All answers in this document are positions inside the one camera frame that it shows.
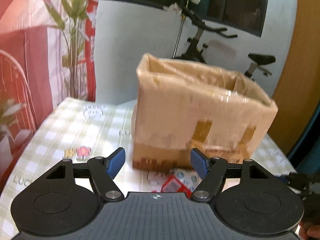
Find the right hand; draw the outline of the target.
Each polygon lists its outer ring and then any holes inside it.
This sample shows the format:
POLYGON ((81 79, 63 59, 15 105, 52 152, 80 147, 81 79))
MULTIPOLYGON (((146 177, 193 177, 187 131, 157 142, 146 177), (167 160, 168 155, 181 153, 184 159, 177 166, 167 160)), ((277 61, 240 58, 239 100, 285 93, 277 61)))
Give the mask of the right hand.
POLYGON ((299 236, 304 240, 320 239, 320 224, 312 222, 299 223, 299 236))

